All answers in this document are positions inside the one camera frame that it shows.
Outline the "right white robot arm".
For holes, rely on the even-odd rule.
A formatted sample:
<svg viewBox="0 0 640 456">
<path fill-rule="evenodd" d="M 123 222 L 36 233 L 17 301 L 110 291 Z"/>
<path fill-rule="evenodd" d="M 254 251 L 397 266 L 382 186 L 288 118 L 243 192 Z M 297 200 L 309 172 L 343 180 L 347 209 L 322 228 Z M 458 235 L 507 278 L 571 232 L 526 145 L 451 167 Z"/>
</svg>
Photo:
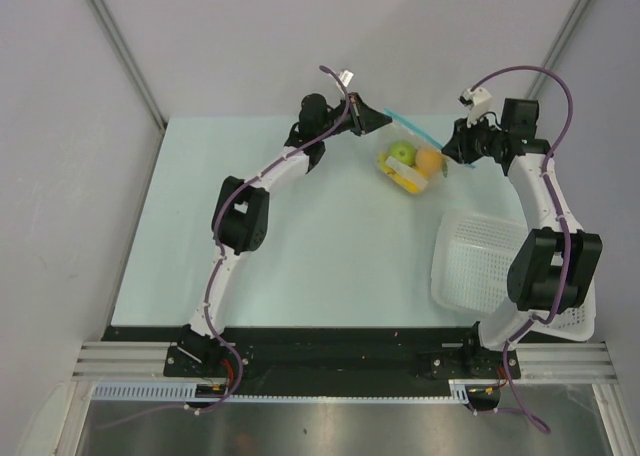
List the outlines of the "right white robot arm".
<svg viewBox="0 0 640 456">
<path fill-rule="evenodd" d="M 475 378 L 508 367 L 509 351 L 529 331 L 586 304 L 603 243 L 567 208 L 552 146 L 536 135 L 538 102 L 508 98 L 500 122 L 491 124 L 488 92 L 468 89 L 459 100 L 468 113 L 455 121 L 443 154 L 461 165 L 493 159 L 514 187 L 528 228 L 506 275 L 506 301 L 463 340 L 463 373 Z"/>
</svg>

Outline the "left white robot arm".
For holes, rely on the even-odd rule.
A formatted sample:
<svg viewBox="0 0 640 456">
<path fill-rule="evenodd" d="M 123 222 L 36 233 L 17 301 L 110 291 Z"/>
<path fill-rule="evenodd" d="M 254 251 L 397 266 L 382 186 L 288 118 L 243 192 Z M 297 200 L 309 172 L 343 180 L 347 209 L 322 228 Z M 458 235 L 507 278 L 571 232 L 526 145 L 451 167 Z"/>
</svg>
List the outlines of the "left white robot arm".
<svg viewBox="0 0 640 456">
<path fill-rule="evenodd" d="M 391 123 L 391 116 L 370 108 L 357 93 L 347 94 L 335 108 L 320 94 L 307 95 L 276 160 L 247 179 L 229 176 L 223 181 L 211 223 L 218 255 L 203 301 L 177 342 L 197 374 L 210 375 L 220 366 L 228 287 L 241 262 L 266 238 L 272 193 L 314 169 L 329 137 L 343 132 L 363 136 Z"/>
</svg>

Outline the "clear zip top bag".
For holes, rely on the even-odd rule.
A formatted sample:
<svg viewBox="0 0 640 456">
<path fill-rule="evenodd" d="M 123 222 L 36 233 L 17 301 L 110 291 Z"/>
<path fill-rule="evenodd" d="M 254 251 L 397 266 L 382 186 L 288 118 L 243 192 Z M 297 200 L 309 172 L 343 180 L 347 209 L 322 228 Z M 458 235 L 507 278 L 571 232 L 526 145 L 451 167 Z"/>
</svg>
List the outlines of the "clear zip top bag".
<svg viewBox="0 0 640 456">
<path fill-rule="evenodd" d="M 376 131 L 374 166 L 397 187 L 420 195 L 453 175 L 469 173 L 475 164 L 459 164 L 443 153 L 444 145 L 404 116 L 384 109 L 389 125 Z"/>
</svg>

